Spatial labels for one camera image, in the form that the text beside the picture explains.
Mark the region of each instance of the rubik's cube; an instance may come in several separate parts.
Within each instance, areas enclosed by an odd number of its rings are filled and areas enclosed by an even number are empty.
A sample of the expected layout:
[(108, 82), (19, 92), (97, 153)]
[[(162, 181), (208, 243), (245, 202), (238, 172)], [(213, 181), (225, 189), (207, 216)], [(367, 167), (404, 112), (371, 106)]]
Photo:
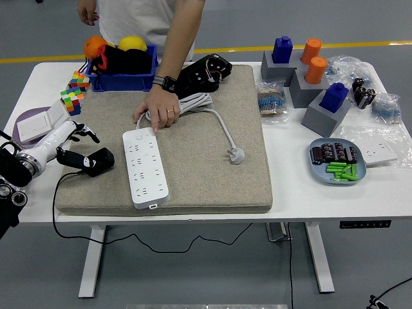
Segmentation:
[(84, 103), (84, 94), (80, 87), (69, 88), (60, 92), (61, 101), (66, 105), (70, 116), (80, 114), (80, 109)]
[(79, 71), (75, 71), (75, 73), (71, 77), (70, 86), (73, 88), (80, 87), (81, 91), (87, 91), (90, 86), (89, 77), (79, 73)]

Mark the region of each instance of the person's arm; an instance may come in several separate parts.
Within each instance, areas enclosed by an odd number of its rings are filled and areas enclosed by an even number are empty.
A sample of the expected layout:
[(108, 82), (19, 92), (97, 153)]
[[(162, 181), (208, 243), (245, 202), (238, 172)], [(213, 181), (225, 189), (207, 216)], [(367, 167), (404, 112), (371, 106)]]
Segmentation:
[(98, 20), (96, 12), (96, 0), (78, 0), (77, 13), (79, 13), (80, 20), (89, 26), (94, 26), (95, 21)]
[[(158, 76), (178, 78), (198, 33), (204, 5), (205, 0), (177, 0), (162, 62), (156, 73)], [(177, 121), (180, 114), (178, 97), (154, 84), (135, 109), (135, 123), (146, 110), (150, 111), (152, 128), (156, 133), (159, 128)]]

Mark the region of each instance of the white power cable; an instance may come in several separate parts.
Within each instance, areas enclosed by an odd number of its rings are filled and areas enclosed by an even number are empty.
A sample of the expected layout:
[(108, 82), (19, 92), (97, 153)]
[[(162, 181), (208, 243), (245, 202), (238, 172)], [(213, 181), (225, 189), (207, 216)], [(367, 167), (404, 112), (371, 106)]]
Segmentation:
[[(202, 111), (208, 111), (209, 113), (215, 114), (217, 118), (219, 119), (220, 124), (223, 130), (225, 131), (225, 134), (227, 138), (229, 139), (230, 145), (232, 147), (231, 150), (227, 151), (230, 156), (230, 161), (232, 164), (239, 164), (245, 158), (245, 152), (243, 151), (242, 148), (239, 148), (234, 143), (233, 138), (231, 137), (229, 133), (229, 130), (227, 129), (225, 123), (223, 122), (223, 119), (220, 117), (217, 111), (211, 108), (212, 103), (213, 103), (212, 97), (208, 93), (195, 93), (193, 95), (189, 95), (188, 97), (179, 100), (180, 114), (184, 114), (187, 111), (192, 111), (195, 113), (199, 113)], [(148, 119), (148, 121), (151, 121), (150, 112), (147, 111), (146, 113), (143, 113), (140, 116), (136, 124), (136, 129), (140, 128), (140, 121), (143, 118), (143, 116), (146, 116), (146, 119)]]

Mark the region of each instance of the gray stepped stand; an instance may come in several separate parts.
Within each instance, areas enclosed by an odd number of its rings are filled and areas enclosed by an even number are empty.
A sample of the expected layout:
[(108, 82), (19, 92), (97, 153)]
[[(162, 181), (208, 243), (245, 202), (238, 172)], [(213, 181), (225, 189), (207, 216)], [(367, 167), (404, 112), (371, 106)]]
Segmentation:
[(320, 83), (313, 85), (305, 81), (306, 71), (295, 70), (289, 85), (290, 97), (294, 108), (307, 108), (309, 104), (320, 94), (322, 90), (330, 87), (326, 75), (322, 76)]
[(343, 118), (351, 107), (351, 103), (345, 99), (336, 113), (332, 113), (326, 108), (319, 106), (325, 93), (326, 90), (321, 91), (309, 104), (304, 114), (302, 125), (323, 137), (329, 137), (342, 123)]
[(289, 87), (295, 70), (307, 71), (308, 65), (302, 63), (303, 50), (292, 50), (289, 63), (274, 63), (272, 50), (263, 52), (260, 73), (263, 80), (285, 79), (285, 87)]

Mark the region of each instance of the person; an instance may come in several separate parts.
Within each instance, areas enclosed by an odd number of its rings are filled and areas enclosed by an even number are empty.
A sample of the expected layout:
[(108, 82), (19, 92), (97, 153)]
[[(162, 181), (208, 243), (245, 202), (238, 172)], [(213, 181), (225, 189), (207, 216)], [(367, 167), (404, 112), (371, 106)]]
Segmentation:
[[(156, 44), (160, 65), (156, 76), (177, 79), (185, 60), (191, 60), (205, 0), (78, 0), (80, 20), (90, 26), (99, 20), (100, 33), (117, 44), (128, 35)], [(134, 110), (134, 120), (149, 110), (155, 133), (178, 120), (180, 105), (174, 93), (153, 84)]]

